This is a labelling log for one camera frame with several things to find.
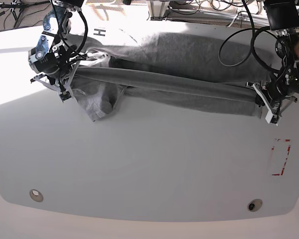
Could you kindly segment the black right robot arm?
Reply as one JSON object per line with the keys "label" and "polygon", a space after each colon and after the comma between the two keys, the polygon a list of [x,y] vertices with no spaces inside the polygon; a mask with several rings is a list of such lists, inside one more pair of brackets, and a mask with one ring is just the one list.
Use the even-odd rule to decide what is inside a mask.
{"label": "black right robot arm", "polygon": [[[82,12],[85,3],[85,0],[52,0],[52,10],[43,20],[38,43],[28,52],[28,64],[36,73],[30,82],[40,82],[55,91],[61,101],[73,97],[70,85],[74,71],[80,61],[87,59],[87,54],[82,52],[88,36],[88,24]],[[70,45],[67,37],[74,12],[84,23],[84,34],[80,44]]]}

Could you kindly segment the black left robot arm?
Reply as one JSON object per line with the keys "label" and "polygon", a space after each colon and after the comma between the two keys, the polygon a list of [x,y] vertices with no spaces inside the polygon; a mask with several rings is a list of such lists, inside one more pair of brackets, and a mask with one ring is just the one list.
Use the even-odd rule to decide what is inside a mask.
{"label": "black left robot arm", "polygon": [[[254,83],[252,88],[257,93],[255,103],[268,109],[266,121],[277,124],[282,112],[287,109],[283,106],[283,100],[288,100],[288,105],[296,102],[294,93],[299,94],[299,12],[293,0],[266,0],[264,9],[269,21],[268,26],[259,29],[255,24],[246,1],[242,5],[250,20],[252,38],[247,56],[236,63],[240,66],[254,56],[255,60],[267,71],[270,72],[270,81],[261,85]],[[276,32],[275,52],[281,58],[282,66],[279,70],[267,65],[256,53],[255,41],[262,32],[272,34]]]}

